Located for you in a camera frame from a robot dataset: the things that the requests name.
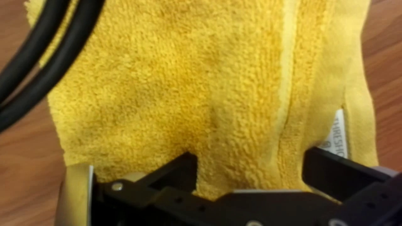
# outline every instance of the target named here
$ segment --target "white label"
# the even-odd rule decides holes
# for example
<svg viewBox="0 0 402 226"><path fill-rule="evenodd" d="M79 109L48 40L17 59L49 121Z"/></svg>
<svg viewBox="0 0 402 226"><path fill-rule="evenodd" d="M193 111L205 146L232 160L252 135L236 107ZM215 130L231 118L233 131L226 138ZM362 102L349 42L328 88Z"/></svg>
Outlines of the white label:
<svg viewBox="0 0 402 226"><path fill-rule="evenodd" d="M335 113L334 125L331 126L325 142L318 146L318 148L348 158L347 135L344 125L343 109L339 109Z"/></svg>

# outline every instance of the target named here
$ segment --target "bolt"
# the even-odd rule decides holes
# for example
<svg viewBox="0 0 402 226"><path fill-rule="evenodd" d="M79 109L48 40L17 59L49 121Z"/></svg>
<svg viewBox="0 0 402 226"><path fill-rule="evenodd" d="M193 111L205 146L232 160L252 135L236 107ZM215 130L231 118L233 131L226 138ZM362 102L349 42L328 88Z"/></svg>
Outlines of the bolt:
<svg viewBox="0 0 402 226"><path fill-rule="evenodd" d="M246 226L264 226L264 225L260 221L251 220L246 224Z"/></svg>
<svg viewBox="0 0 402 226"><path fill-rule="evenodd" d="M339 219L331 219L328 221L328 226L348 226L348 224L345 224L344 221L341 221Z"/></svg>
<svg viewBox="0 0 402 226"><path fill-rule="evenodd" d="M113 190L113 191L122 191L122 190L123 190L123 184L120 184L120 182L113 184L113 185L112 185L112 190Z"/></svg>

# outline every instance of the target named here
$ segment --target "towel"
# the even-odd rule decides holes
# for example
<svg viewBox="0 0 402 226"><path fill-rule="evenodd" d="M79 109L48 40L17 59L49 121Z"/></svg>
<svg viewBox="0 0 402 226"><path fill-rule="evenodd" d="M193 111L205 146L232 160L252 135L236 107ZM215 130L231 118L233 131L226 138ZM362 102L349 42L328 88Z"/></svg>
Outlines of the towel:
<svg viewBox="0 0 402 226"><path fill-rule="evenodd" d="M30 25L43 5L26 3ZM196 192L206 199L236 189L305 190L304 152L325 140L343 109L349 158L377 166L360 50L368 5L108 0L49 94L65 165L90 163L105 182L191 152Z"/></svg>

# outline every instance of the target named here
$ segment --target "black cable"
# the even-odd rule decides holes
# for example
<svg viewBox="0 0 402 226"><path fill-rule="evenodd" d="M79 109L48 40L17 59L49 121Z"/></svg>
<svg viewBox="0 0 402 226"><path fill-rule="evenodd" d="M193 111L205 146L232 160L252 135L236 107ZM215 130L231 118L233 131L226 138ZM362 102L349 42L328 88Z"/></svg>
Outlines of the black cable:
<svg viewBox="0 0 402 226"><path fill-rule="evenodd" d="M69 0L46 1L32 32L0 76L0 103L15 91L44 54L63 22L68 5Z"/></svg>
<svg viewBox="0 0 402 226"><path fill-rule="evenodd" d="M24 91L0 108L0 132L24 117L63 78L85 45L103 4L104 0L79 1L71 23L50 60Z"/></svg>

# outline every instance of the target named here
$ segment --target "wooden surface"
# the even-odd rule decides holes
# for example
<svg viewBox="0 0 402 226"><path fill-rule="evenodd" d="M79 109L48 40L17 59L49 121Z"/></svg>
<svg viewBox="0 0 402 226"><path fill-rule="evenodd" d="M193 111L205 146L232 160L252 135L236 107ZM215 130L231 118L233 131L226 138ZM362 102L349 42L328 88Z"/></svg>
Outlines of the wooden surface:
<svg viewBox="0 0 402 226"><path fill-rule="evenodd" d="M402 1L373 0L363 34L383 166L402 171ZM0 69L27 34L22 0L0 1ZM53 225L64 173L46 103L0 136L0 225Z"/></svg>

